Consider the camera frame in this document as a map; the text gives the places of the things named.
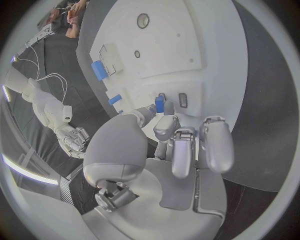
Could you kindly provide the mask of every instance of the blue object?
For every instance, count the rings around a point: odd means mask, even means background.
[[[155,98],[155,106],[156,106],[156,112],[158,114],[164,112],[164,97],[158,96]]]
[[[108,100],[108,103],[109,103],[110,105],[113,105],[113,104],[115,104],[117,101],[119,101],[119,100],[121,100],[121,99],[122,99],[121,95],[118,94],[117,96],[114,96],[113,98],[109,99],[109,100]]]
[[[104,66],[100,60],[94,61],[91,64],[91,68],[93,69],[98,81],[102,81],[108,77],[107,72],[104,69]]]

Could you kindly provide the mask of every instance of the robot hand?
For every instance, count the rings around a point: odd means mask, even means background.
[[[39,121],[53,130],[61,148],[71,157],[84,158],[81,152],[86,141],[90,139],[82,127],[73,128],[68,123],[72,119],[72,107],[63,105],[56,97],[41,90],[40,84],[27,79],[15,68],[11,67],[5,85],[22,94],[27,102],[32,103],[33,111]]]

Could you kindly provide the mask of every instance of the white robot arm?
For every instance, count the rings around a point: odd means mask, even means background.
[[[32,103],[33,111],[39,121],[54,131],[61,148],[71,157],[83,159],[82,152],[89,135],[82,127],[73,128],[68,123],[72,119],[72,107],[63,105],[56,97],[41,90],[40,84],[26,78],[15,68],[11,67],[5,86],[22,94],[27,102]]]

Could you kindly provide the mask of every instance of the person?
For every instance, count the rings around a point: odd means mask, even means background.
[[[63,1],[50,11],[46,24],[52,25],[55,34],[78,38],[87,1]]]

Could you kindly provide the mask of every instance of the small blue block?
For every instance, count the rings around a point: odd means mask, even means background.
[[[93,69],[98,81],[102,81],[108,77],[107,72],[104,69],[104,66],[100,60],[94,61],[91,64],[91,68]]]
[[[122,99],[121,95],[118,94],[117,96],[114,96],[113,98],[108,100],[108,103],[110,105],[114,105],[117,101],[120,101]]]
[[[158,114],[164,112],[164,97],[158,96],[155,98],[155,106],[156,106],[156,112]]]

